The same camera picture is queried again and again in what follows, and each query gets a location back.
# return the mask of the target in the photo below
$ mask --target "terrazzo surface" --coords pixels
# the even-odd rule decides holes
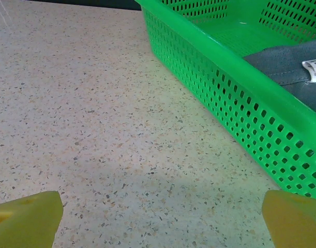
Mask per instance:
[[[272,248],[268,189],[141,12],[0,1],[0,203],[59,191],[54,247]]]

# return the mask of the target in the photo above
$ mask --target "speckled countertop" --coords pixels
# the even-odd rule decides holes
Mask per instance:
[[[0,2],[0,203],[59,191],[54,247],[273,247],[276,188],[153,56],[141,12]]]

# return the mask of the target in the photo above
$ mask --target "gray cloth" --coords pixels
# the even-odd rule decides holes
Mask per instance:
[[[277,46],[244,59],[316,112],[316,83],[303,67],[316,59],[316,40],[295,46]]]

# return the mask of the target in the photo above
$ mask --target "green plastic basket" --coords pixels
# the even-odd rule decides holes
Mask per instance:
[[[282,189],[316,198],[316,113],[242,59],[315,39],[316,0],[136,1],[154,54]]]

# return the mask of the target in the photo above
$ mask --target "countertop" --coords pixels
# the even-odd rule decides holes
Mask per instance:
[[[141,12],[0,1],[0,203],[59,191],[54,247],[273,247],[277,188],[154,57]]]

